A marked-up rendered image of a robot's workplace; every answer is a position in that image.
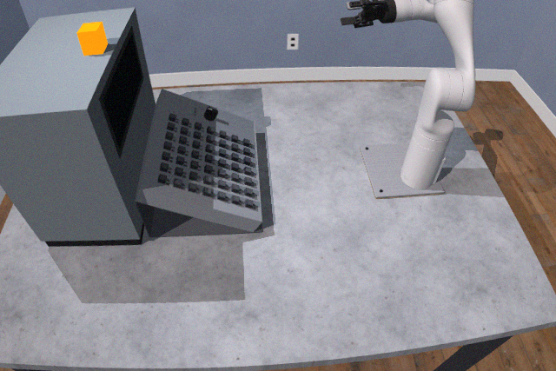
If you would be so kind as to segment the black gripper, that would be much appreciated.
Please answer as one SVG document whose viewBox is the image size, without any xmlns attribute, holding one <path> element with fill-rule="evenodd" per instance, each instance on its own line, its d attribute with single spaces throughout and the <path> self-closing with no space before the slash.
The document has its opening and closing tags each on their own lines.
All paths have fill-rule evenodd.
<svg viewBox="0 0 556 371">
<path fill-rule="evenodd" d="M 340 20 L 341 25 L 353 24 L 355 28 L 360 28 L 360 27 L 374 25 L 373 20 L 377 20 L 377 19 L 380 20 L 381 23 L 394 23 L 397 15 L 395 1 L 394 0 L 372 0 L 372 1 L 373 2 L 369 0 L 360 0 L 354 2 L 347 2 L 348 10 L 358 10 L 362 8 L 363 11 L 359 12 L 358 15 L 355 17 L 341 18 Z"/>
</svg>

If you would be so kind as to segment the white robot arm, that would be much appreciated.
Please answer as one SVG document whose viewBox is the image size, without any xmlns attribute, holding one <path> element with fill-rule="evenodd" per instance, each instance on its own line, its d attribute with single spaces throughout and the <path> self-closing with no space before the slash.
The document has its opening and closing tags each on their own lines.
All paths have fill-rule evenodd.
<svg viewBox="0 0 556 371">
<path fill-rule="evenodd" d="M 454 130 L 453 119 L 442 110 L 463 112 L 473 106 L 474 0 L 394 1 L 397 9 L 395 23 L 410 20 L 437 23 L 450 43 L 455 59 L 456 70 L 434 68 L 427 75 L 418 118 L 400 171 L 400 178 L 407 186 L 427 189 L 438 179 Z"/>
</svg>

